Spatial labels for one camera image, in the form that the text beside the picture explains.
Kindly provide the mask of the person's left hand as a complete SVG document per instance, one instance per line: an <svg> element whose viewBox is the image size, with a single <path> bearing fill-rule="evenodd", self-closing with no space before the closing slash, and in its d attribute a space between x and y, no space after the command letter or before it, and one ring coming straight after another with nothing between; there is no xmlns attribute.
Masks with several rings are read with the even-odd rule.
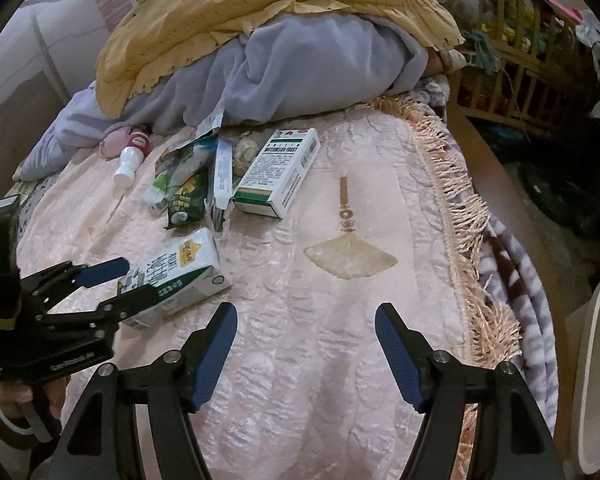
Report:
<svg viewBox="0 0 600 480"><path fill-rule="evenodd" d="M43 387L53 418L60 419L71 377L66 376ZM22 407L33 400L33 390L22 382L0 382L0 409L9 419L23 418Z"/></svg>

